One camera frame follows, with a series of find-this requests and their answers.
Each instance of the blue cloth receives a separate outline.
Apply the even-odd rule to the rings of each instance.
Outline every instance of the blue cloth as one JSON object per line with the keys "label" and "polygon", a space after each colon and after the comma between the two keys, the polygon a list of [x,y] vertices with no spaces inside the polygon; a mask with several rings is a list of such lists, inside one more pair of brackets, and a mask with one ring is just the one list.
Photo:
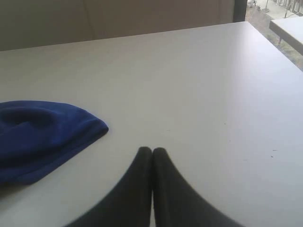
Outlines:
{"label": "blue cloth", "polygon": [[107,131],[103,121],[69,104],[0,103],[0,184],[34,183]]}

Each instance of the table surface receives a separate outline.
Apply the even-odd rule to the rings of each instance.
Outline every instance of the table surface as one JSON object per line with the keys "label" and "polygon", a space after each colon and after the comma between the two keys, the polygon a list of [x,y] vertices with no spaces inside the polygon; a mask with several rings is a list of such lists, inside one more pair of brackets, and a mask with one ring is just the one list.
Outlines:
{"label": "table surface", "polygon": [[271,20],[269,27],[303,55],[303,17]]}
{"label": "table surface", "polygon": [[0,101],[70,103],[110,131],[34,185],[2,189],[5,227],[61,227],[137,149],[247,227],[303,226],[303,73],[249,23],[0,52]]}

